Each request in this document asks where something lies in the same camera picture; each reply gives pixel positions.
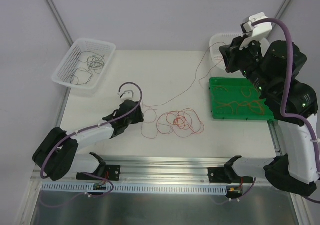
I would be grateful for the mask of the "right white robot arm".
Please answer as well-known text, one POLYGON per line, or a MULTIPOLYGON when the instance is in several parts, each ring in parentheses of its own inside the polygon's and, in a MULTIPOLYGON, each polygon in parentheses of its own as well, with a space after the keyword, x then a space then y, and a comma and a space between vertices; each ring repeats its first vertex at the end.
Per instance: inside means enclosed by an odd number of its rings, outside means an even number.
POLYGON ((237 155, 224 165, 227 182, 241 177, 266 179, 278 190, 308 197, 317 189, 320 178, 316 160, 318 101, 316 92, 296 77, 307 57, 296 45, 287 51, 287 43, 277 40, 266 53, 254 40, 241 48, 244 37, 219 48, 225 70, 241 72, 259 91, 260 98, 278 121, 285 154, 273 158, 246 158, 237 155))

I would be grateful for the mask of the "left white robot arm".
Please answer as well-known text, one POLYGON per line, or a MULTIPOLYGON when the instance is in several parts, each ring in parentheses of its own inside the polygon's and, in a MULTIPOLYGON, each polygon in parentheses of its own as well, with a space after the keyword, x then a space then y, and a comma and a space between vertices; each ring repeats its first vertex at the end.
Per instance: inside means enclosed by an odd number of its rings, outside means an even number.
POLYGON ((125 100, 101 123, 67 132, 60 127, 53 128, 32 156, 41 169, 43 179, 58 181, 75 173, 77 180, 109 179, 109 165, 96 153, 79 154, 78 151, 104 140, 113 139, 125 132, 130 125, 142 123, 144 115, 138 101, 125 100))

